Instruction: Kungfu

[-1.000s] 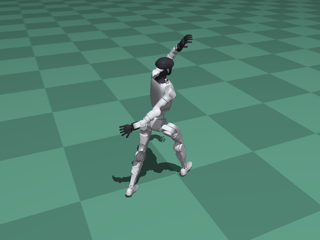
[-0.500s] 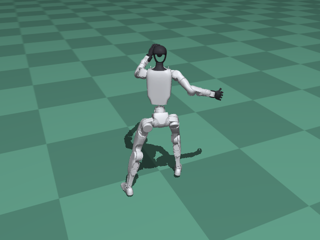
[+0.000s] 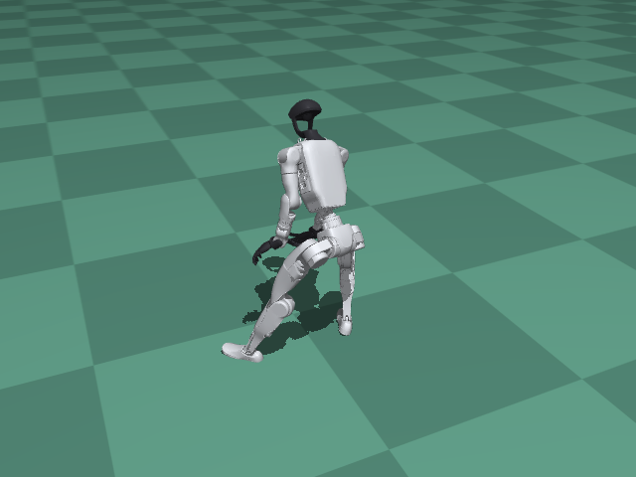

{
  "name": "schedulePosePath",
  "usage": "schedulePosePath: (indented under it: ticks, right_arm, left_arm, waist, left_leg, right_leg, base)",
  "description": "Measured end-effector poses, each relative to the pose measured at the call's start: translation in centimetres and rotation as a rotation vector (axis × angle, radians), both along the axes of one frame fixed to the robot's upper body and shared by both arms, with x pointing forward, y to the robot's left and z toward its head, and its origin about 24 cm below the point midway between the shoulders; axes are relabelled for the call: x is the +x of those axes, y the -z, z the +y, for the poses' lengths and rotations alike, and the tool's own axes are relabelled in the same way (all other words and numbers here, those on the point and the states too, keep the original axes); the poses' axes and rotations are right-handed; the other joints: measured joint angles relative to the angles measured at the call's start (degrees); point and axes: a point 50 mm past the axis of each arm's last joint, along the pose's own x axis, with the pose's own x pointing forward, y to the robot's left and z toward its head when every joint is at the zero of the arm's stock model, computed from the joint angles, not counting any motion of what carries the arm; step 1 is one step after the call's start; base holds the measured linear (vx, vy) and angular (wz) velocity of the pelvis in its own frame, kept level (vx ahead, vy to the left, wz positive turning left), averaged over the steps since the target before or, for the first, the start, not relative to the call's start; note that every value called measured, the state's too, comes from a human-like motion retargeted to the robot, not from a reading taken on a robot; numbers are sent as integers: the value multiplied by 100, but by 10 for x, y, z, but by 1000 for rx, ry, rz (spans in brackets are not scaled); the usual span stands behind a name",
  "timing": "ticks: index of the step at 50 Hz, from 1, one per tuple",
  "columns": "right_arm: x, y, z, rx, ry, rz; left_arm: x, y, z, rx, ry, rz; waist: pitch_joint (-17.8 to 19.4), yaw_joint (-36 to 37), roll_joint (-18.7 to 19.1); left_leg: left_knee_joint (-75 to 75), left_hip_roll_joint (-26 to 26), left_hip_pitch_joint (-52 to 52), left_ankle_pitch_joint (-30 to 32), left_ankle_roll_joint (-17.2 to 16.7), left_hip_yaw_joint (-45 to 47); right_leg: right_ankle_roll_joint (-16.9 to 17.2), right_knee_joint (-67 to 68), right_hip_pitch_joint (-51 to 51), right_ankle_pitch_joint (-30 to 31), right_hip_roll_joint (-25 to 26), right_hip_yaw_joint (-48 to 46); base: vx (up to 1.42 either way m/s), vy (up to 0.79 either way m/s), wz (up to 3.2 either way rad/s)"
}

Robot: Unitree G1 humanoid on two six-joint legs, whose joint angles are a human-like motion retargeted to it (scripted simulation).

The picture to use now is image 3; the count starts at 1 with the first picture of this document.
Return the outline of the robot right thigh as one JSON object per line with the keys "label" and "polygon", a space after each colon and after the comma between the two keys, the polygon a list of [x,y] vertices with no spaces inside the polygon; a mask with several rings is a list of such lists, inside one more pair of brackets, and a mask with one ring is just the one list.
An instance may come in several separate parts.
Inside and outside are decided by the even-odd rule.
{"label": "robot right thigh", "polygon": [[[360,231],[360,228],[356,225],[351,225],[351,228],[353,230],[353,235],[356,241],[355,250],[364,248],[365,247],[364,238]],[[351,253],[347,253],[344,256],[337,257],[337,260],[338,260],[338,265],[343,266],[343,268],[351,267]]]}

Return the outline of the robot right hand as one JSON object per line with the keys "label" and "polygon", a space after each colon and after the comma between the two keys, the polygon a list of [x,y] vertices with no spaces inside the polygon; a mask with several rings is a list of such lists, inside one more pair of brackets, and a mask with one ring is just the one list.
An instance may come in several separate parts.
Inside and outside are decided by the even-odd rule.
{"label": "robot right hand", "polygon": [[290,233],[290,236],[292,237],[296,237],[296,238],[289,238],[288,239],[288,243],[298,247],[300,244],[302,244],[304,241],[308,240],[308,239],[317,239],[317,233],[322,232],[323,230],[320,229],[318,231],[315,231],[313,229],[313,227],[309,228],[308,232],[304,232],[301,234],[293,234]]}

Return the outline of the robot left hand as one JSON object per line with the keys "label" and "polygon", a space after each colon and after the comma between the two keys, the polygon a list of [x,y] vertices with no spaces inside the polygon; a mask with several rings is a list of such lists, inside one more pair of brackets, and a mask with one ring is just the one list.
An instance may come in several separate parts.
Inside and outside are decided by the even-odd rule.
{"label": "robot left hand", "polygon": [[269,241],[264,242],[258,250],[254,253],[252,257],[252,262],[254,265],[258,263],[258,256],[261,258],[261,254],[267,252],[269,249],[278,249],[283,245],[283,242],[280,239],[273,240],[275,237],[271,237]]}

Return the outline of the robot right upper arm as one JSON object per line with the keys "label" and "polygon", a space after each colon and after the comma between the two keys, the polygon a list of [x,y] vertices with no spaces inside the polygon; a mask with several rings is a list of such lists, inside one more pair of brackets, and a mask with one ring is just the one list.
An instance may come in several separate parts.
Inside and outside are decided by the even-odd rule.
{"label": "robot right upper arm", "polygon": [[348,161],[349,158],[349,151],[346,148],[343,148],[341,146],[338,146],[341,152],[341,156],[342,156],[342,162],[343,162],[343,167],[345,167],[346,162]]}

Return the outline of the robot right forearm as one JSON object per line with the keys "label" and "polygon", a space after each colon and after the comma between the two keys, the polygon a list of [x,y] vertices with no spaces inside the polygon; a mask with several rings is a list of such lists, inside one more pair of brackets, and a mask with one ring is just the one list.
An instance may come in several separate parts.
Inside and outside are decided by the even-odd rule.
{"label": "robot right forearm", "polygon": [[313,229],[314,229],[315,231],[318,231],[318,230],[322,229],[322,227],[321,227],[321,223],[320,223],[321,221],[317,222],[317,218],[320,218],[320,217],[322,217],[322,216],[325,216],[324,212],[317,213],[317,214],[316,214],[316,216],[315,216],[315,218],[314,218],[314,226],[313,226]]}

